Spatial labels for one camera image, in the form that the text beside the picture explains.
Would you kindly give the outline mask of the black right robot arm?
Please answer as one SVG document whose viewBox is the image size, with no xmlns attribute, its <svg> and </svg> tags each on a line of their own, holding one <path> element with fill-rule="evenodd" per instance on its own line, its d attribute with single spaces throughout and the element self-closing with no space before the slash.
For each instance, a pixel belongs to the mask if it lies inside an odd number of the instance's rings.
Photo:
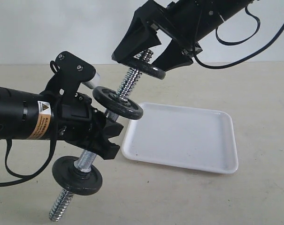
<svg viewBox="0 0 284 225">
<path fill-rule="evenodd" d="M 152 65 L 165 72 L 189 66 L 196 43 L 249 4 L 248 0 L 179 0 L 164 7 L 148 0 L 135 10 L 112 59 L 131 66 L 138 53 L 161 44 L 157 36 L 161 30 L 171 42 Z"/>
</svg>

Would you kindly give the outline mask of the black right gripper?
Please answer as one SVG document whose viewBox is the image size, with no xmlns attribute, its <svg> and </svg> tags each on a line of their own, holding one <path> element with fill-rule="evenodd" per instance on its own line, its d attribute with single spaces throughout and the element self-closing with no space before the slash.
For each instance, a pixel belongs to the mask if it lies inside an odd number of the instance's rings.
<svg viewBox="0 0 284 225">
<path fill-rule="evenodd" d="M 112 60 L 123 63 L 143 50 L 161 44 L 160 30 L 170 43 L 153 65 L 165 72 L 193 64 L 192 46 L 223 23 L 224 1 L 179 0 L 163 7 L 148 0 L 138 7 Z"/>
</svg>

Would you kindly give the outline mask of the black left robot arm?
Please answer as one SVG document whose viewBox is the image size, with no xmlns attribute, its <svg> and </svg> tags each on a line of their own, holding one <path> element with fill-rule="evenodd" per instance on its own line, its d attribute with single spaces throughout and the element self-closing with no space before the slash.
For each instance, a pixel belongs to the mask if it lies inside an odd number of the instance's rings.
<svg viewBox="0 0 284 225">
<path fill-rule="evenodd" d="M 92 106 L 92 99 L 76 93 L 71 105 L 62 96 L 34 94 L 0 87 L 0 140 L 50 140 L 88 150 L 104 160 L 114 159 L 120 146 L 110 138 L 120 135 L 123 125 L 109 120 Z"/>
</svg>

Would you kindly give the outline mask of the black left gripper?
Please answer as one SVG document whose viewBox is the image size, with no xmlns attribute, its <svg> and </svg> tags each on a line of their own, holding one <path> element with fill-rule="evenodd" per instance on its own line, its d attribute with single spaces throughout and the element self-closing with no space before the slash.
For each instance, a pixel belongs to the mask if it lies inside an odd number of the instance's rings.
<svg viewBox="0 0 284 225">
<path fill-rule="evenodd" d="M 106 117 L 92 106 L 92 99 L 83 93 L 60 96 L 54 105 L 57 140 L 95 153 L 104 160 L 115 159 L 120 146 L 109 139 L 117 137 L 123 125 Z"/>
</svg>

